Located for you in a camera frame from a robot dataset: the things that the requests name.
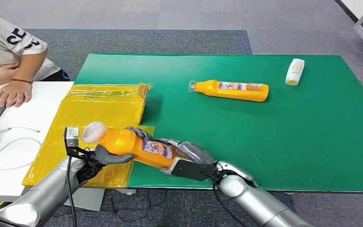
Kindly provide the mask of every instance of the white plastic bottle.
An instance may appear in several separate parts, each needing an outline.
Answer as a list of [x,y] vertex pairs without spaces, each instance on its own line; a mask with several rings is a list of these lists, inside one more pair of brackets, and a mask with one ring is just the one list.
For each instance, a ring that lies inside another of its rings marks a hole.
[[304,60],[294,58],[287,71],[285,83],[291,86],[298,85],[304,69]]

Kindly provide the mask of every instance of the white cable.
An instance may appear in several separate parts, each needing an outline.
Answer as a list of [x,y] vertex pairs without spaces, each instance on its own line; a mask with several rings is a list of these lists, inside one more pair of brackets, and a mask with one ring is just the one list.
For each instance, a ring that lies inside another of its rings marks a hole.
[[[40,132],[39,130],[36,130],[36,129],[30,129],[30,128],[25,128],[25,127],[11,127],[11,128],[7,128],[7,129],[0,130],[0,134],[2,134],[2,133],[4,133],[4,132],[7,132],[7,131],[10,131],[10,130],[12,130],[12,129],[27,129],[27,130],[31,130],[31,131],[34,131],[34,132]],[[16,141],[18,141],[18,140],[33,140],[33,141],[37,142],[37,143],[40,145],[40,147],[41,147],[41,142],[40,142],[40,141],[38,141],[38,140],[36,140],[36,139],[33,139],[33,138],[19,138],[19,139],[16,139],[16,140],[11,141],[10,143],[6,144],[4,147],[2,147],[2,148],[0,149],[0,152],[1,152],[1,151],[3,151],[5,148],[7,148],[10,144],[12,144],[12,143],[14,143],[14,142],[16,142]],[[25,165],[22,165],[22,166],[18,166],[18,167],[14,167],[14,168],[9,168],[9,169],[0,169],[0,170],[13,170],[13,169],[19,169],[19,168],[22,168],[22,167],[28,166],[28,165],[29,165],[29,164],[31,164],[31,163],[33,163],[33,161],[32,161],[32,162],[30,162],[30,163],[27,163],[27,164],[25,164]]]

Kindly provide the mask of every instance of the robot finger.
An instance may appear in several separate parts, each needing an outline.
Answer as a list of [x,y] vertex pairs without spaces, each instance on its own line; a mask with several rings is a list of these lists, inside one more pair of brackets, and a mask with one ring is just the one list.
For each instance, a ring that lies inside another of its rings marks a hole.
[[127,127],[126,129],[132,130],[135,134],[137,134],[139,137],[141,137],[143,139],[153,140],[152,136],[148,132],[146,132],[142,129],[134,128],[131,126]]

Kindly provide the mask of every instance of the white table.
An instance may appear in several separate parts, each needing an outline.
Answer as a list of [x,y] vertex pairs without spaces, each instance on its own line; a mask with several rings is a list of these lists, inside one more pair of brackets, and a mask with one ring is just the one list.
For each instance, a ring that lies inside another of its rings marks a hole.
[[[13,129],[0,134],[0,148],[19,138],[33,138],[43,142],[58,111],[62,99],[73,82],[35,82],[32,99],[21,107],[7,108],[0,117],[0,130],[9,127],[37,129]],[[0,169],[22,166],[34,160],[40,146],[32,140],[19,140],[0,153]],[[30,165],[7,171],[0,171],[0,201],[14,201],[25,187],[21,184]]]

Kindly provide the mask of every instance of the bottle cap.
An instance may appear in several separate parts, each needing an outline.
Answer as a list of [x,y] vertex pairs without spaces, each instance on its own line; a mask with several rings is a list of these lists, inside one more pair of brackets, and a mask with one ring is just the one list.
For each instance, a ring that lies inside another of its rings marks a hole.
[[194,92],[195,91],[195,85],[197,84],[196,81],[194,80],[191,80],[190,83],[189,83],[189,91],[190,92]]
[[86,143],[97,142],[106,132],[106,126],[103,122],[91,122],[88,124],[81,135]]

